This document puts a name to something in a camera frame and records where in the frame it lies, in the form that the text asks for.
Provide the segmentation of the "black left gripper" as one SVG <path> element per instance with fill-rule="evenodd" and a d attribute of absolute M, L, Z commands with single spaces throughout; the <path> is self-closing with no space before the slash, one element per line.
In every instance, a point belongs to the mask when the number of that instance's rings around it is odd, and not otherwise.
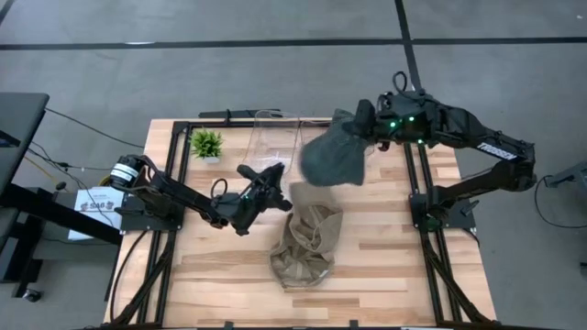
<path fill-rule="evenodd" d="M 239 164 L 238 174 L 250 181 L 248 188 L 240 196 L 239 206 L 243 210 L 257 213 L 263 213 L 268 208 L 291 211 L 293 205 L 285 199 L 281 188 L 284 168 L 284 164 L 278 162 L 256 172 L 248 165 Z"/>

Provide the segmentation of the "dark green baseball cap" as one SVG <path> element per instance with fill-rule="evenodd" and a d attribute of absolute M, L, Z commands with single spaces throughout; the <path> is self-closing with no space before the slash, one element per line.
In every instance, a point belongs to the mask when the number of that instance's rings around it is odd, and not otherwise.
<path fill-rule="evenodd" d="M 372 143 L 347 131 L 353 120 L 351 112 L 336 109 L 327 131 L 304 144 L 299 168 L 308 183 L 317 187 L 364 183 L 367 150 Z"/>

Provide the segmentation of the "clear plastic container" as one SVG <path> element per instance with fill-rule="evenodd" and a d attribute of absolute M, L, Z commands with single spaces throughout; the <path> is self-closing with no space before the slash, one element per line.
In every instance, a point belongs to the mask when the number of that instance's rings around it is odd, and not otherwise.
<path fill-rule="evenodd" d="M 257 172 L 281 163 L 283 174 L 287 174 L 297 149 L 300 124 L 297 115 L 276 110 L 258 111 L 242 163 Z"/>

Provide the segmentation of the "small green potted plant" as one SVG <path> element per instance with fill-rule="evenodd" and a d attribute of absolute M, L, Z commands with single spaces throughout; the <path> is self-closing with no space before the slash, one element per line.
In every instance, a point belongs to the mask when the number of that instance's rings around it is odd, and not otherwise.
<path fill-rule="evenodd" d="M 224 139 L 220 132 L 199 129 L 190 136 L 191 153 L 208 164 L 220 162 Z"/>

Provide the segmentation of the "white printed paper sheet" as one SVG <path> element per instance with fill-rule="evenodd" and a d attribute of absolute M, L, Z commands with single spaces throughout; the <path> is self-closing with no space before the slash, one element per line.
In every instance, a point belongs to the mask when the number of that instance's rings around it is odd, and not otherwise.
<path fill-rule="evenodd" d="M 74 210 L 120 230 L 122 215 L 115 209 L 122 206 L 123 197 L 123 192 L 111 187 L 80 190 L 77 192 Z"/>

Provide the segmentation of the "grey equipment base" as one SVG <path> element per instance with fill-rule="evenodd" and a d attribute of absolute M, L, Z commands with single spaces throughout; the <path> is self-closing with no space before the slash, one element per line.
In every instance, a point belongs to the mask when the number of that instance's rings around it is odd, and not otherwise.
<path fill-rule="evenodd" d="M 545 179 L 545 184 L 549 188 L 557 188 L 564 182 L 578 183 L 587 191 L 587 161 L 577 163 L 565 170 L 549 175 Z"/>

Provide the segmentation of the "black desk stand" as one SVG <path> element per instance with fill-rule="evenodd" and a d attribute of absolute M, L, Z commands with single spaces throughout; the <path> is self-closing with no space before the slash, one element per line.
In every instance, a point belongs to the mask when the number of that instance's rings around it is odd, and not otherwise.
<path fill-rule="evenodd" d="M 11 183 L 0 196 L 0 283 L 14 286 L 14 298 L 23 299 L 25 289 L 38 279 L 43 261 L 33 254 L 47 222 L 107 244 L 122 241 L 117 229 L 57 203 L 53 193 Z"/>

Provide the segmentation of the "black desk top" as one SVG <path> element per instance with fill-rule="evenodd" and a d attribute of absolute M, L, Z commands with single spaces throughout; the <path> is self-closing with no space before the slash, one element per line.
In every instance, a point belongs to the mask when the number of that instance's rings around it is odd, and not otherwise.
<path fill-rule="evenodd" d="M 0 92 L 0 196 L 11 184 L 49 99 L 46 93 Z"/>

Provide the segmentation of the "black mount bar with clamp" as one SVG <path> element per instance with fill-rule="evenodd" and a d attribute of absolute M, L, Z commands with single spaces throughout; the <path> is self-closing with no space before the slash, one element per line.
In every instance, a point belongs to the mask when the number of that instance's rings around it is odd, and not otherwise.
<path fill-rule="evenodd" d="M 225 126 L 237 123 L 239 119 L 245 122 L 254 122 L 257 119 L 276 119 L 283 118 L 283 112 L 280 109 L 242 109 L 223 111 L 203 112 L 198 115 L 199 119 L 211 122 L 213 119 L 219 119 Z"/>

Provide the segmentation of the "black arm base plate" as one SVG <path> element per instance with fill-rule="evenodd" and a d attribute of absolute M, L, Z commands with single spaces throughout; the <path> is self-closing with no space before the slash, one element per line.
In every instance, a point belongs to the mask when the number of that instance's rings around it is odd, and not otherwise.
<path fill-rule="evenodd" d="M 472 210 L 479 201 L 462 200 L 449 209 L 432 210 L 426 206 L 425 194 L 409 196 L 413 225 L 423 232 L 436 232 L 444 228 L 472 229 L 476 226 Z"/>
<path fill-rule="evenodd" d="M 145 204 L 136 196 L 126 195 L 116 212 L 122 216 L 120 229 L 129 231 L 175 231 L 183 228 L 184 210 L 173 205 L 164 219 L 147 212 Z"/>

